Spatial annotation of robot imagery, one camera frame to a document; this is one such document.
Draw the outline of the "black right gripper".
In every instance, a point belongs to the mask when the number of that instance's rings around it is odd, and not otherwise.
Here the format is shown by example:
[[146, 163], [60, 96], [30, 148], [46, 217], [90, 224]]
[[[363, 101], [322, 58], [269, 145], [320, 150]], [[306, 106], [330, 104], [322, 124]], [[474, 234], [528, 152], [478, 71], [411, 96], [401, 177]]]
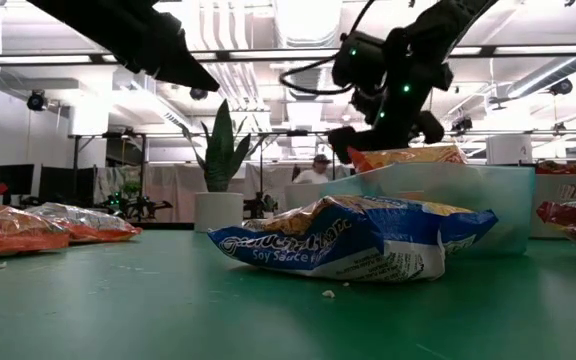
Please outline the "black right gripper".
[[431, 86], [402, 82], [391, 83], [384, 92], [381, 104], [373, 111], [374, 123], [369, 130], [356, 131], [353, 127], [331, 130], [328, 142], [339, 160], [351, 162], [348, 149], [379, 151], [409, 147], [411, 135], [419, 132], [427, 144], [440, 142], [445, 130], [437, 118], [421, 108], [427, 100]]

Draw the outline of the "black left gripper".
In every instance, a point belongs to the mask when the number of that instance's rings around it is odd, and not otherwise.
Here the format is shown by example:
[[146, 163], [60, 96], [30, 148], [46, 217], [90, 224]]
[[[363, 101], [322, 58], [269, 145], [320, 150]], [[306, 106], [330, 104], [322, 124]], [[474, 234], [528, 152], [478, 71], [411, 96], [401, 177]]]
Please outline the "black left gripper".
[[219, 83], [190, 53], [181, 21], [153, 9], [158, 1], [95, 0], [102, 17], [97, 42], [131, 71], [217, 92]]

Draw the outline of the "orange Maruchan noodle pack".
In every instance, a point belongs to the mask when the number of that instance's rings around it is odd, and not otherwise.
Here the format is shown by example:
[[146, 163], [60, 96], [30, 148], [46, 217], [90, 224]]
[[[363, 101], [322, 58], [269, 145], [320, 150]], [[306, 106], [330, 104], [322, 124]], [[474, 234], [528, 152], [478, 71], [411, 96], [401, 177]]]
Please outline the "orange Maruchan noodle pack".
[[468, 160], [455, 145], [378, 151], [358, 151], [349, 147], [347, 153], [357, 172], [372, 171], [399, 163], [466, 164]]
[[0, 256], [65, 248], [70, 234], [38, 215], [0, 205]]
[[73, 205], [44, 203], [26, 212], [64, 228], [70, 244], [123, 242], [142, 233], [141, 228], [118, 216]]

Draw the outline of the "blue Maruchan noodle pack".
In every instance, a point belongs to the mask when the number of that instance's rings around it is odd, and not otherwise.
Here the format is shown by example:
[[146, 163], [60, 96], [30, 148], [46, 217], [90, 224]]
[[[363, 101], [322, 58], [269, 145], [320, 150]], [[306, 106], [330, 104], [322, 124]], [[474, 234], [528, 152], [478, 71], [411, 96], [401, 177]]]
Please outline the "blue Maruchan noodle pack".
[[354, 282], [434, 280], [448, 255], [481, 240], [491, 210], [365, 195], [331, 195], [272, 219], [213, 230], [225, 255], [256, 267]]

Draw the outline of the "person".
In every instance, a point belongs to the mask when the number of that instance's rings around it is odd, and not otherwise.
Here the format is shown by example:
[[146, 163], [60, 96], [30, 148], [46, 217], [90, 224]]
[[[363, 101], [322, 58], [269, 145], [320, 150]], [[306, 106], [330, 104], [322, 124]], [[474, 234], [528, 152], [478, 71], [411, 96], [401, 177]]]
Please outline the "person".
[[326, 171], [331, 161], [324, 154], [316, 155], [309, 170], [300, 172], [294, 184], [323, 184], [328, 182]]

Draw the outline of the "white cylinder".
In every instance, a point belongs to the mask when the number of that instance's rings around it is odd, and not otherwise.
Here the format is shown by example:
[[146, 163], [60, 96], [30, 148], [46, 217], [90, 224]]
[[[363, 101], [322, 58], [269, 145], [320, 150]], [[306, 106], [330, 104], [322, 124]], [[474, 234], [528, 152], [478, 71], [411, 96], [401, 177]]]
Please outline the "white cylinder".
[[496, 135], [486, 139], [488, 165], [531, 163], [532, 141], [529, 135]]

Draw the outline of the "white background curtain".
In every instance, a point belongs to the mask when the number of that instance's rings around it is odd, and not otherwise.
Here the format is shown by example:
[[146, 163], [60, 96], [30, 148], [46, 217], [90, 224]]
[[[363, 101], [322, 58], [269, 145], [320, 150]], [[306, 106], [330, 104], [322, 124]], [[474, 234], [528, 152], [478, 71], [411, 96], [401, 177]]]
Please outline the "white background curtain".
[[[246, 163], [232, 178], [228, 190], [240, 193], [246, 200], [262, 191], [286, 209], [284, 190], [292, 183], [294, 167], [290, 164]], [[140, 168], [121, 166], [99, 168], [93, 187], [93, 199], [102, 202], [119, 191], [123, 185], [138, 185]], [[196, 164], [148, 165], [145, 167], [143, 193], [154, 201], [167, 201], [170, 209], [158, 210], [160, 223], [192, 223], [194, 221], [195, 195], [207, 190], [203, 171]]]

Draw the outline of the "white plastic bin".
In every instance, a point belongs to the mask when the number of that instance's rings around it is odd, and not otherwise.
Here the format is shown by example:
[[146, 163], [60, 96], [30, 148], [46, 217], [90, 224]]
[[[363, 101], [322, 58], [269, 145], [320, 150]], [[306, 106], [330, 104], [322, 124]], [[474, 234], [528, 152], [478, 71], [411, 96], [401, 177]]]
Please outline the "white plastic bin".
[[345, 182], [332, 181], [321, 184], [289, 184], [285, 187], [285, 209], [292, 210], [319, 200], [326, 195], [353, 195], [357, 189]]

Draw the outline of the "teal translucent plastic bin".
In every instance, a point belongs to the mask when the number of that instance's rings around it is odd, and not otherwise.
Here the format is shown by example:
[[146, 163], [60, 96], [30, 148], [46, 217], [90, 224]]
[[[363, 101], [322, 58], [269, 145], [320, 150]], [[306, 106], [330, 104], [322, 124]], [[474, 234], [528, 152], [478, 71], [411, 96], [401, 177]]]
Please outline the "teal translucent plastic bin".
[[407, 198], [491, 210], [494, 227], [465, 257], [521, 255], [530, 235], [535, 171], [529, 167], [398, 163], [329, 182], [323, 195]]

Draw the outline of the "green plant in white pot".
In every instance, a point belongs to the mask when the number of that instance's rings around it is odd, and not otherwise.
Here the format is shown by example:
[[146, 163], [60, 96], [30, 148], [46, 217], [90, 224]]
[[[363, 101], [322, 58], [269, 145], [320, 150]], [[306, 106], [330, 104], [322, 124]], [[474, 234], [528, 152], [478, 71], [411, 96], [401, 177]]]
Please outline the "green plant in white pot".
[[217, 110], [212, 131], [204, 123], [202, 128], [206, 138], [204, 155], [194, 145], [192, 149], [203, 171], [207, 191], [195, 195], [194, 230], [207, 233], [242, 224], [244, 196], [230, 192], [229, 185], [244, 160], [261, 145], [264, 138], [252, 145], [252, 135], [246, 134], [235, 143], [227, 100], [223, 100]]

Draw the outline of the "black background monitor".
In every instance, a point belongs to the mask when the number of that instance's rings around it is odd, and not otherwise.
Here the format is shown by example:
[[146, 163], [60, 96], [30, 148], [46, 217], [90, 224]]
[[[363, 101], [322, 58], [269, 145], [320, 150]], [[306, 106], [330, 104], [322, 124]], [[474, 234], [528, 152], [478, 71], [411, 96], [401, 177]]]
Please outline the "black background monitor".
[[42, 201], [84, 204], [93, 203], [96, 167], [59, 168], [42, 166], [38, 197]]
[[30, 195], [34, 168], [33, 164], [1, 165], [0, 183], [7, 186], [10, 195]]

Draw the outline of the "green table mat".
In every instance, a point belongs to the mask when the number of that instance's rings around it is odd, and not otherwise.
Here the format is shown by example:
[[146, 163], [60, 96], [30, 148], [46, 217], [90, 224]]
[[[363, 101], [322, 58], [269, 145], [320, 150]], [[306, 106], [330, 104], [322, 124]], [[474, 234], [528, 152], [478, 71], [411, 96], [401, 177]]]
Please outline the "green table mat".
[[576, 360], [566, 241], [405, 284], [264, 271], [186, 231], [2, 262], [0, 360]]

